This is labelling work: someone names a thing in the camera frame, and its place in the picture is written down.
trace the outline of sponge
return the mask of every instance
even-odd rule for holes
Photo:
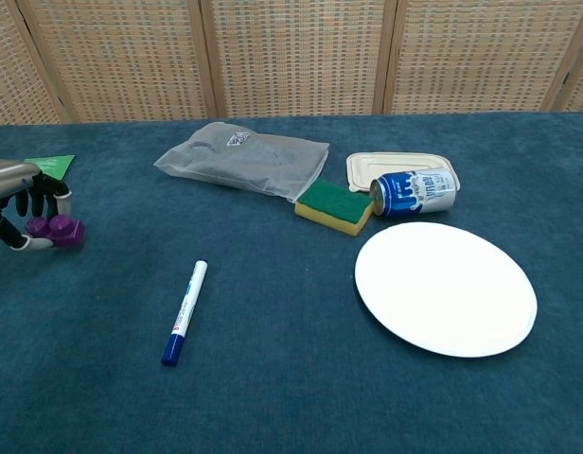
[[[295,203],[296,215],[356,236],[372,213],[369,196],[317,179]]]

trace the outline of translucent plastic bag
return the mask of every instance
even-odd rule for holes
[[[168,175],[295,202],[319,176],[329,144],[210,123],[154,164]]]

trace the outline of purple toy block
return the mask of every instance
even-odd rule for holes
[[[33,237],[47,238],[59,248],[80,246],[85,227],[80,220],[66,215],[57,215],[47,222],[44,218],[31,218],[26,223],[26,231]]]
[[[49,235],[49,224],[44,218],[31,218],[26,222],[26,231],[34,238],[46,238]]]

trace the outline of blue and white can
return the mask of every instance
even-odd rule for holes
[[[443,167],[386,173],[369,188],[374,213],[386,217],[449,210],[455,193],[455,180]]]

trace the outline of wicker backdrop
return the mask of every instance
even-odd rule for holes
[[[206,116],[186,0],[20,5],[76,120]]]
[[[384,0],[208,3],[227,115],[371,113]]]
[[[399,1],[387,112],[537,111],[583,0]]]
[[[58,123],[58,112],[40,75],[41,65],[23,40],[15,22],[22,19],[16,12],[0,2],[0,124]]]
[[[583,111],[583,0],[0,0],[0,124]]]

